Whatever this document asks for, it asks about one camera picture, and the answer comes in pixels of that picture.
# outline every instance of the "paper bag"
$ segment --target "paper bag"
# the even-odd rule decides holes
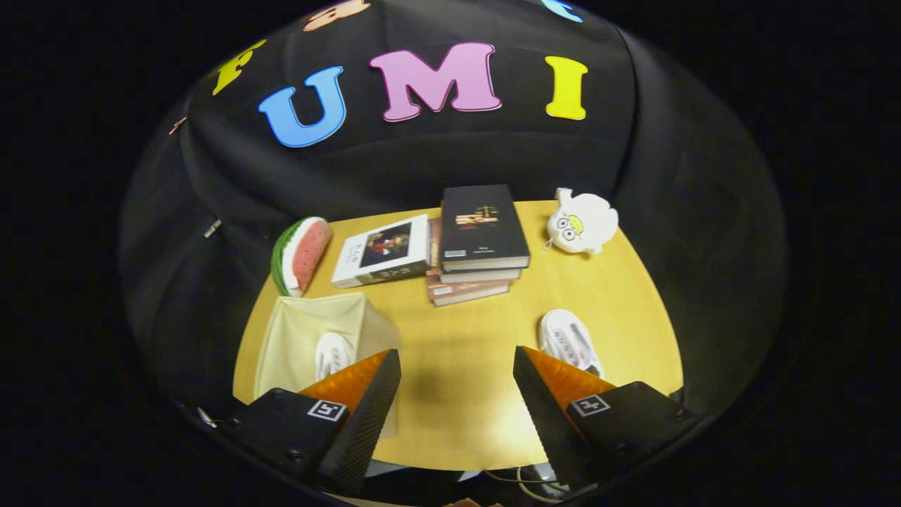
[[[388,348],[400,349],[400,333],[361,292],[318,299],[279,297],[259,351],[253,399],[278,387],[299,392],[315,383],[320,336],[338,333],[350,343],[353,363]],[[379,439],[397,433],[396,400]]]

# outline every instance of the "black cloth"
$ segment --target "black cloth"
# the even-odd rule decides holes
[[[780,317],[787,244],[775,186],[753,140],[706,88],[647,44],[583,17],[572,23],[537,3],[373,3],[314,32],[272,33],[215,97],[215,73],[198,82],[162,119],[123,207],[126,309],[160,385],[211,411],[232,406],[234,362],[270,249],[300,217],[435,207],[445,187],[506,183],[516,200],[568,187],[611,201],[675,328],[685,404],[709,419],[728,407]],[[433,113],[411,94],[422,113],[386,122],[369,60],[408,49],[437,68],[462,41],[495,46],[501,108]],[[545,113],[547,55],[589,67],[585,120]],[[298,119],[315,123],[322,109],[303,82],[333,65],[343,68],[341,129],[305,148],[278,143],[259,102],[293,86]]]

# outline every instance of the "watermelon rind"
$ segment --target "watermelon rind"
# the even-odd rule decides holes
[[[294,237],[294,233],[297,231],[300,225],[303,224],[304,221],[306,221],[308,218],[309,217],[303,218],[302,220],[286,229],[285,232],[278,237],[275,246],[272,248],[272,261],[270,269],[272,271],[272,281],[276,285],[279,296],[290,296],[290,293],[288,293],[287,288],[285,287],[285,277],[281,269],[281,261],[282,256],[285,253],[285,246],[289,241],[291,241],[291,238]]]

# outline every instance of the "white shoe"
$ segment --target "white shoe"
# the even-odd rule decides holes
[[[316,381],[350,366],[350,343],[338,333],[325,333],[316,343]]]
[[[542,352],[604,378],[604,370],[585,324],[574,313],[553,309],[542,318]]]

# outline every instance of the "yellow beak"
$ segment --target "yellow beak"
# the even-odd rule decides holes
[[[569,224],[572,226],[572,228],[576,229],[576,234],[581,235],[582,231],[585,230],[585,227],[582,226],[582,219],[576,217],[575,215],[570,215],[567,217],[567,219],[569,220]]]

